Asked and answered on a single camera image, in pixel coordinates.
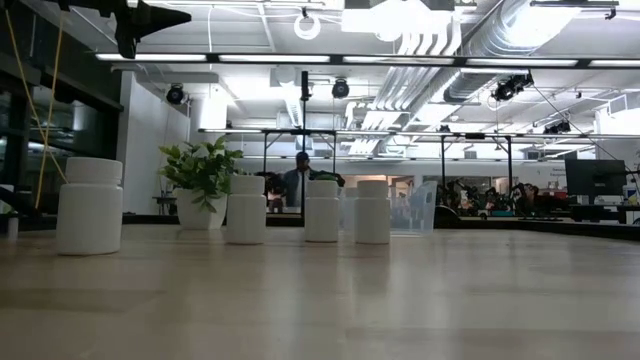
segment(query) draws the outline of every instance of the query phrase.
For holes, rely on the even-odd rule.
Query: light fixture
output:
[[[571,59],[500,59],[500,58],[472,58],[468,59],[466,65],[469,66],[518,66],[523,68],[539,66],[571,67],[575,66],[578,60]]]
[[[296,18],[296,21],[293,23],[293,31],[296,35],[302,40],[313,40],[318,35],[320,35],[320,30],[322,29],[322,25],[320,25],[320,18],[317,15],[311,14],[307,15],[306,8],[302,8],[302,15]],[[312,21],[311,28],[308,30],[302,29],[302,21],[305,19],[310,19]]]
[[[491,93],[491,97],[496,101],[508,101],[524,91],[524,88],[533,84],[533,76],[531,76],[531,73],[527,75],[513,75],[507,80],[500,81],[496,90]]]
[[[327,55],[220,55],[221,62],[235,63],[328,63]]]
[[[169,6],[231,6],[246,7],[264,5],[266,7],[302,7],[322,9],[324,2],[314,1],[220,1],[220,0],[145,0],[149,5],[169,5]]]
[[[593,60],[589,67],[640,67],[640,60]]]
[[[281,156],[267,155],[266,157],[263,155],[242,155],[243,159],[282,159]]]
[[[120,54],[96,54],[96,58],[102,61],[136,61],[136,62],[205,62],[207,56],[203,54],[137,54],[135,59],[127,59]]]
[[[333,89],[331,89],[331,95],[335,99],[344,99],[349,96],[349,85],[347,84],[346,79],[336,79],[336,83],[333,84]]]
[[[460,68],[463,74],[512,74],[526,75],[529,73],[527,69],[500,69],[500,68]]]
[[[198,129],[198,132],[204,133],[222,133],[222,134],[259,134],[259,129]]]
[[[388,65],[451,65],[453,59],[445,57],[418,56],[345,56],[347,64],[388,64]]]
[[[166,95],[167,102],[172,105],[182,105],[188,98],[182,84],[172,84]]]
[[[391,135],[391,131],[352,131],[352,130],[341,130],[336,131],[337,135]]]
[[[617,0],[584,0],[584,1],[570,1],[570,0],[533,0],[531,1],[532,7],[540,8],[585,8],[585,9],[611,9],[619,6],[620,2]]]

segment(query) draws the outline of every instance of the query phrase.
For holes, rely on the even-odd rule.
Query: stage light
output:
[[[187,94],[184,92],[182,88],[183,88],[182,84],[171,85],[171,89],[167,91],[167,96],[166,96],[169,104],[182,105],[185,102],[187,102],[187,99],[189,97],[187,96]]]
[[[509,77],[507,81],[498,83],[498,87],[491,94],[496,101],[508,101],[518,95],[525,87],[533,85],[533,76],[531,73],[527,75],[514,75]]]
[[[331,95],[336,99],[344,99],[349,96],[349,85],[347,85],[347,80],[336,79],[336,83],[333,85],[333,89],[331,90]]]

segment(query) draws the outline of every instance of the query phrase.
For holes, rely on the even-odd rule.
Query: cable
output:
[[[207,36],[209,37],[209,52],[213,52],[213,42],[211,41],[211,12],[213,11],[213,6],[209,8],[209,13],[207,14]],[[213,64],[209,64],[209,71],[213,70]]]
[[[575,126],[575,124],[573,124],[573,122],[571,122],[571,120],[569,120],[569,117],[565,116],[562,112],[560,112],[560,110],[558,110],[558,108],[556,108],[551,101],[549,101],[549,99],[547,99],[546,96],[544,96],[544,94],[538,90],[538,88],[535,85],[531,85],[534,89],[536,89],[536,91],[538,92],[538,94],[540,94],[540,96],[542,96],[542,98],[549,104],[549,106],[551,106],[553,108],[553,110],[556,111],[557,114],[559,114],[566,122],[569,123],[569,125],[573,126],[574,129],[578,130],[578,132],[580,134],[582,134],[584,137],[586,137],[587,139],[589,139],[589,141],[591,141],[591,143],[597,147],[598,149],[602,150],[602,152],[604,152],[605,154],[609,155],[610,158],[612,158],[613,160],[618,160],[618,158],[616,158],[615,156],[613,156],[610,152],[608,152],[605,148],[603,148],[600,144],[598,144],[595,140],[593,140],[592,138],[590,138],[587,133],[585,133],[584,131],[580,130],[579,127]],[[636,185],[636,191],[638,194],[640,194],[640,186],[638,186],[638,179],[636,178],[636,174],[633,173],[633,171],[631,170],[631,168],[629,166],[627,166],[627,164],[624,164],[624,167],[627,169],[627,171],[629,171],[631,173],[631,176],[633,177],[633,183]]]
[[[24,75],[24,68],[22,67],[22,61],[20,61],[20,53],[18,52],[18,45],[16,43],[16,37],[15,37],[15,33],[13,31],[13,25],[11,23],[11,15],[9,14],[9,10],[8,9],[5,10],[5,16],[7,18],[7,25],[9,27],[9,35],[11,37],[11,45],[13,46],[13,52],[14,52],[14,55],[16,57],[16,61],[18,62],[18,70],[20,71],[20,79],[22,80],[22,85],[24,86],[24,91],[25,91],[25,94],[27,96],[27,100],[29,101],[29,106],[31,108],[31,112],[33,113],[33,117],[36,120],[36,124],[38,125],[38,131],[40,132],[40,135],[44,139],[45,134],[44,134],[44,131],[42,130],[42,126],[40,124],[40,118],[38,117],[38,112],[36,111],[36,107],[35,107],[35,105],[33,103],[33,99],[31,98],[31,91],[29,91],[29,85],[27,84],[26,76]],[[53,163],[56,165],[56,168],[58,169],[58,173],[60,174],[60,177],[64,180],[65,183],[68,183],[67,178],[64,176],[64,172],[60,168],[60,164],[58,164],[58,160],[56,160],[56,158],[53,155],[53,153],[51,152],[51,150],[49,150],[49,155],[51,155],[51,159],[53,160]]]
[[[51,84],[51,100],[49,101],[49,114],[44,132],[44,153],[42,154],[42,162],[40,164],[40,176],[38,179],[38,192],[36,193],[36,209],[40,206],[40,195],[42,195],[42,183],[44,181],[44,167],[47,163],[47,151],[49,150],[49,125],[53,116],[53,103],[55,101],[56,83],[58,82],[58,66],[60,65],[60,49],[62,47],[62,28],[64,26],[64,12],[60,13],[60,24],[58,31],[58,44],[56,47],[56,58],[53,66],[53,82]]]
[[[334,24],[342,25],[342,21],[329,19],[326,15],[318,16],[318,18],[319,18],[320,20],[324,20],[324,21],[326,21],[326,22],[330,22],[330,23],[334,23]]]

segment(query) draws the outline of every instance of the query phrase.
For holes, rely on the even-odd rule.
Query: ceiling beam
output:
[[[273,42],[271,29],[269,28],[269,23],[267,22],[267,17],[265,16],[264,4],[257,4],[256,6],[258,7],[260,20],[262,20],[262,26],[264,27],[264,33],[267,36],[267,41],[269,42],[269,47],[271,48],[271,52],[276,52],[276,44]]]

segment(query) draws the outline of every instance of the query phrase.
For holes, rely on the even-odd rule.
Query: white wall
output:
[[[179,144],[189,136],[189,118],[141,86],[132,72],[122,74],[117,159],[124,164],[124,211],[157,214],[153,196],[166,180],[157,175],[165,163],[159,146]]]
[[[640,109],[623,111],[610,116],[607,109],[596,112],[596,129],[601,134],[638,134],[640,132]],[[598,148],[596,156],[603,160],[624,160],[630,170],[640,168],[640,139],[598,141],[605,151]]]

